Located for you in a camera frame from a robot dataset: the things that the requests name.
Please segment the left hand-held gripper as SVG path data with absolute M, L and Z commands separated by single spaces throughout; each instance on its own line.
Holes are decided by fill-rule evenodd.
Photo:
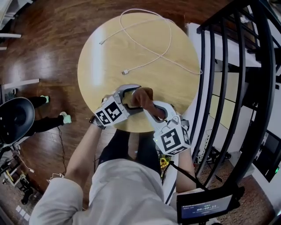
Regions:
M 100 107 L 95 111 L 95 116 L 104 127 L 113 126 L 123 122 L 130 116 L 143 111 L 142 107 L 129 107 L 128 104 L 122 104 L 122 98 L 126 92 L 135 91 L 141 86 L 138 84 L 124 84 L 111 95 L 106 95 Z

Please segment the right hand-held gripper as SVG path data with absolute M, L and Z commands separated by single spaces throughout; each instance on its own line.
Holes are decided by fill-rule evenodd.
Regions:
M 162 101 L 153 101 L 154 106 L 165 114 L 164 120 L 144 109 L 144 113 L 154 128 L 154 142 L 164 155 L 174 156 L 191 147 L 188 136 L 189 121 L 177 115 L 173 106 Z

